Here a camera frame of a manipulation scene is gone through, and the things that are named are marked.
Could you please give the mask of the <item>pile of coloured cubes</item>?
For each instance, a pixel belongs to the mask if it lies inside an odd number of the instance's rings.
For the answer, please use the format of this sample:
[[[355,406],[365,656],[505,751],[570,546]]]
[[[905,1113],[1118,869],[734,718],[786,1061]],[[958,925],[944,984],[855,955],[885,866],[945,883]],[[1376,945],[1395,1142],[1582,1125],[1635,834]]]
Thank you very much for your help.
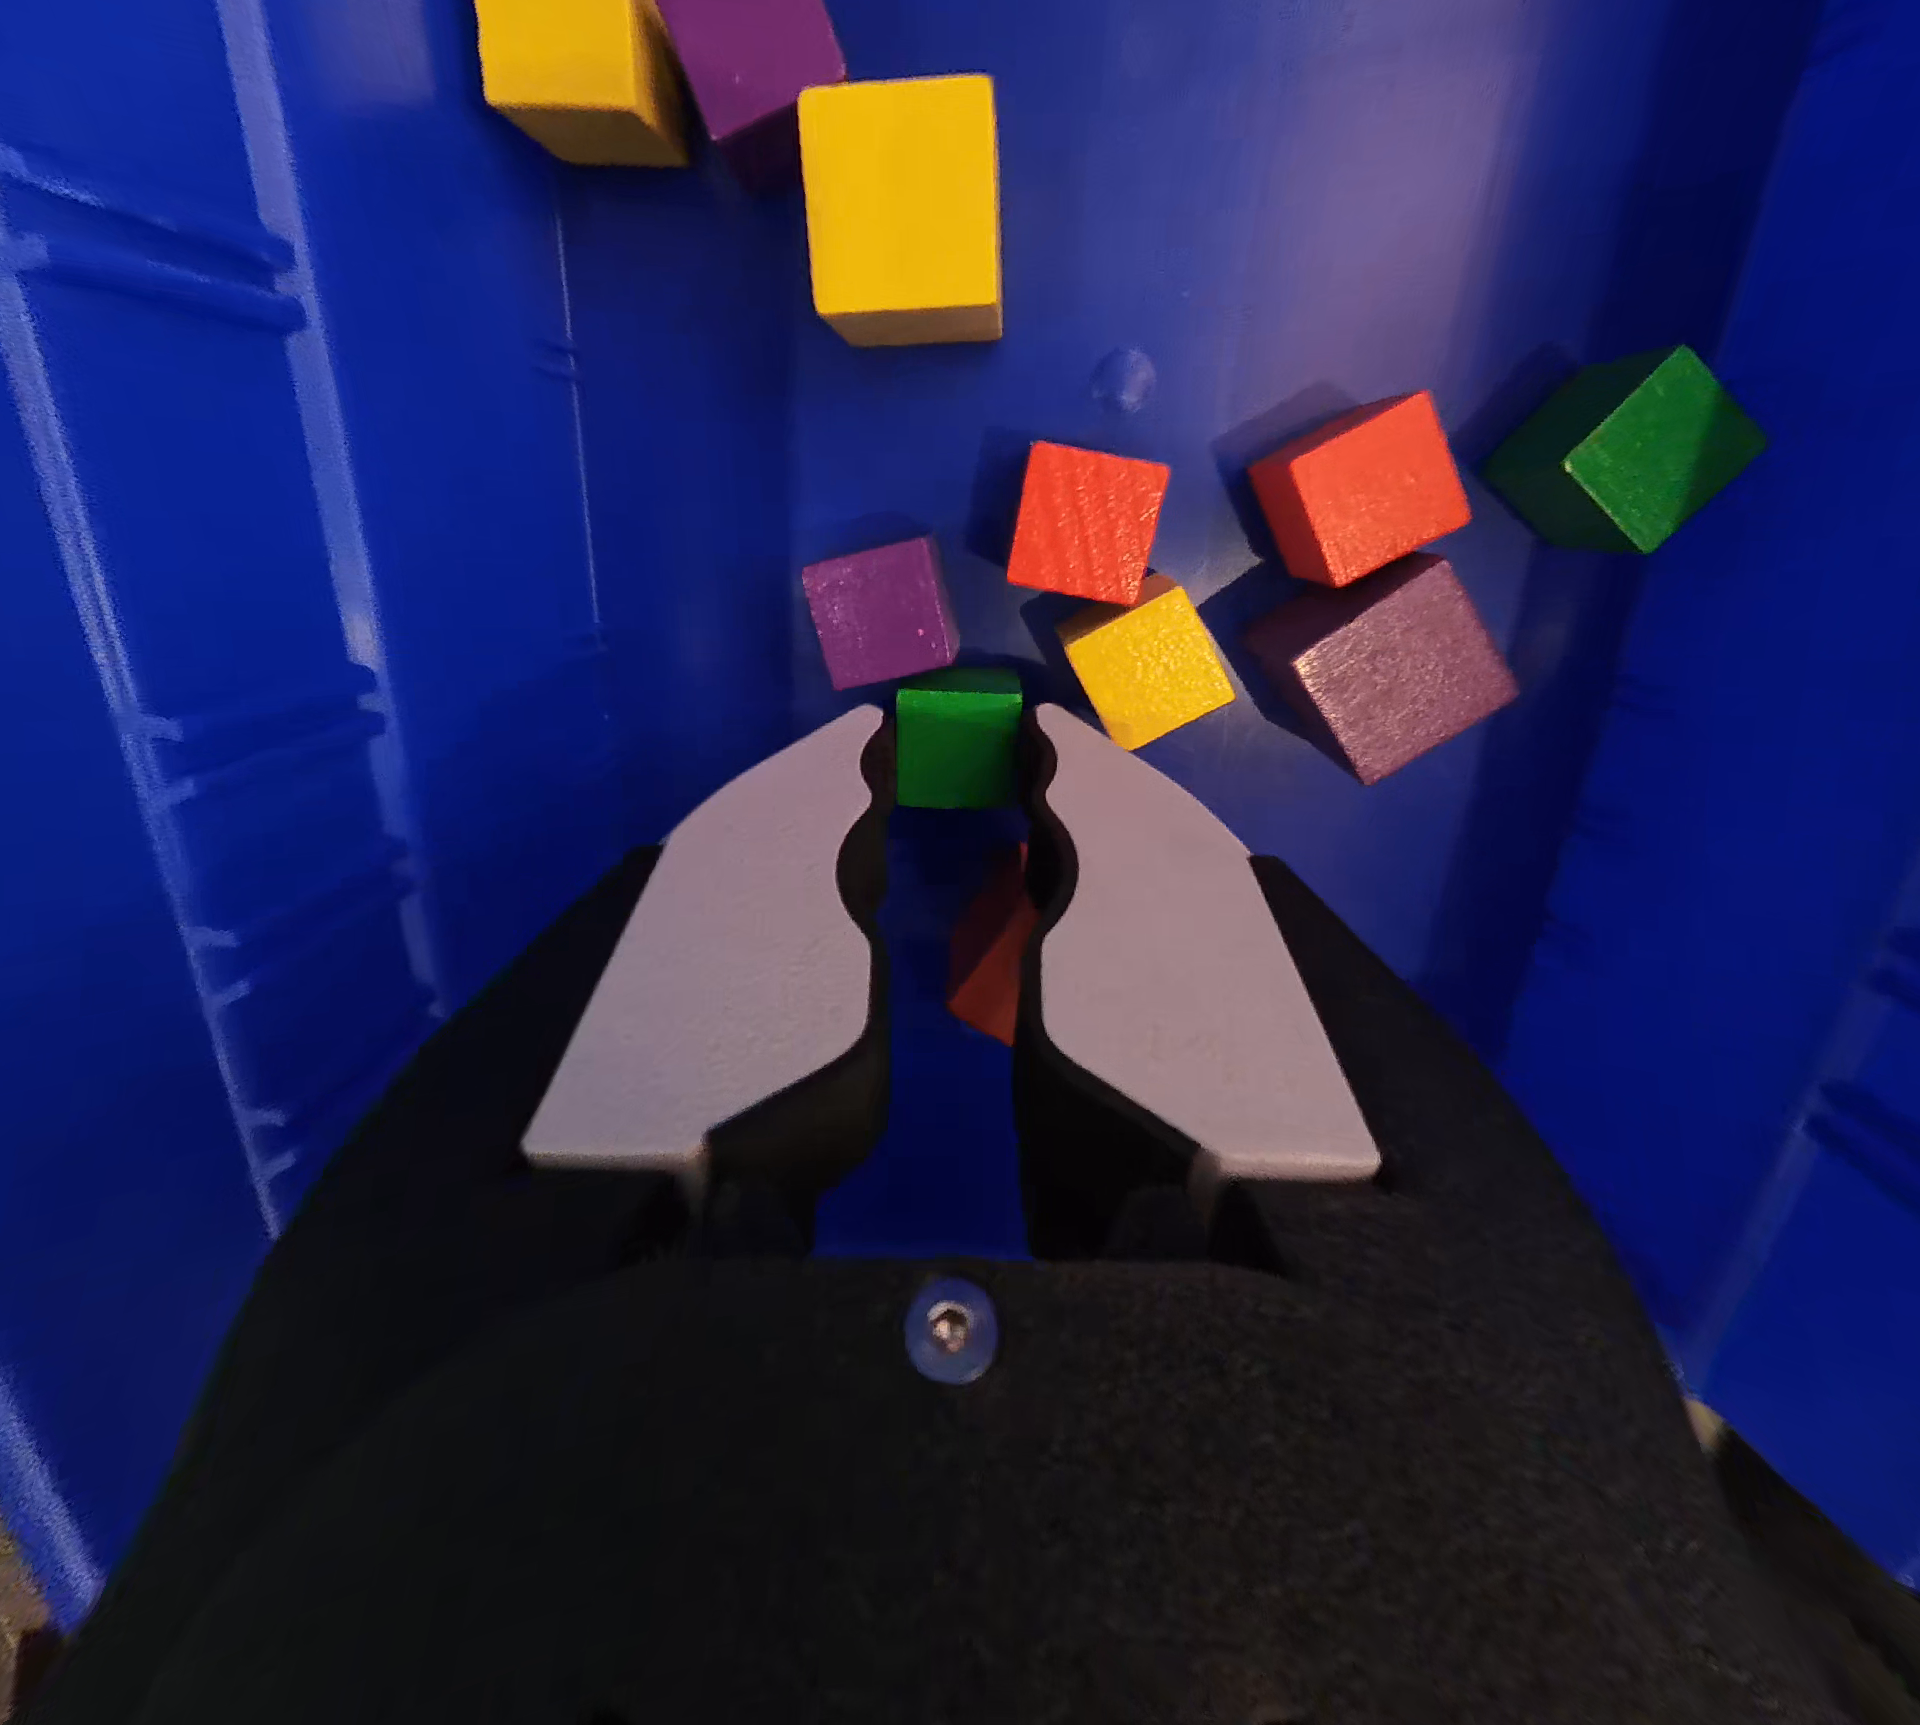
[[[986,72],[848,82],[822,0],[472,0],[488,105],[583,168],[685,166],[684,72],[716,130],[715,148],[772,187],[804,182],[810,281],[827,322],[855,348],[980,348],[1004,324],[999,253],[996,93]],[[1147,572],[1167,467],[1091,446],[1007,434],[1007,499],[996,557],[1014,586],[1069,599],[1077,667],[1099,714],[1137,744],[1231,697],[1210,637],[1183,613],[1146,651],[1165,579]],[[1469,501],[1430,392],[1395,392],[1263,443],[1267,464],[1237,476],[1263,491],[1265,551],[1312,586],[1298,613],[1329,604],[1404,630],[1358,630],[1351,651],[1381,684],[1328,687],[1288,714],[1312,744],[1381,779],[1404,756],[1512,697],[1498,648],[1439,561],[1445,604],[1372,607],[1376,586],[1411,579],[1434,537],[1458,533]]]

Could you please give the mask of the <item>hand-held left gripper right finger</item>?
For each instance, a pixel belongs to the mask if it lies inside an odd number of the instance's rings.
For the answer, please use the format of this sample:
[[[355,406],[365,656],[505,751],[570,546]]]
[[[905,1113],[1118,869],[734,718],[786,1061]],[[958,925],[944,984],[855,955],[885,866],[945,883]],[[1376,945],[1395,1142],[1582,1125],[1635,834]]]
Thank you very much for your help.
[[[1036,1258],[1129,1229],[1203,1249],[1248,1186],[1367,1186],[1382,1156],[1251,850],[1064,705],[1024,714],[1014,1120]]]

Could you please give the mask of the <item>blue plastic bin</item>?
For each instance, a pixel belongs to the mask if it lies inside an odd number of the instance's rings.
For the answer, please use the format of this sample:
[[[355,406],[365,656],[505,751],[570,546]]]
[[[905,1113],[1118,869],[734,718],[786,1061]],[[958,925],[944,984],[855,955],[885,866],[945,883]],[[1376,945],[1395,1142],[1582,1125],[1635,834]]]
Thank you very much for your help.
[[[268,1240],[411,1047],[841,708],[797,572],[1024,446],[1171,464],[1237,702],[1147,756],[1500,1067],[1693,1389],[1917,1575],[1917,0],[827,0],[996,82],[1004,338],[855,350],[794,187],[583,172],[472,0],[4,0],[4,1520],[72,1634]],[[1242,670],[1242,471],[1467,464],[1693,345],[1666,548],[1445,540],[1519,702],[1376,789]]]

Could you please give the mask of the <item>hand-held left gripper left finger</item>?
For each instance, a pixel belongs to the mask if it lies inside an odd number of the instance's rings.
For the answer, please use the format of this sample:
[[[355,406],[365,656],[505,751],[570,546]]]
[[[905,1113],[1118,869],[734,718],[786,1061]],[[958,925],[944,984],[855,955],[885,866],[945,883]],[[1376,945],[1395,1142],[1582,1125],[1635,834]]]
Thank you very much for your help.
[[[797,1243],[891,1114],[876,935],[895,733],[859,702],[675,826],[523,1128],[542,1167],[673,1180]]]

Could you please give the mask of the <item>green wooden cube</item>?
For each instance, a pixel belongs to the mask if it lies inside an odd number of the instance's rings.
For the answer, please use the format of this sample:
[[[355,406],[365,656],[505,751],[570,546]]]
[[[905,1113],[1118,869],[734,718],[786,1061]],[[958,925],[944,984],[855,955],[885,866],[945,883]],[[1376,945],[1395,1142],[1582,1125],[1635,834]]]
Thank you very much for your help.
[[[906,810],[1001,810],[1018,805],[1015,670],[945,667],[895,688],[895,802]]]
[[[1766,452],[1687,345],[1582,368],[1479,467],[1549,546],[1651,555]]]

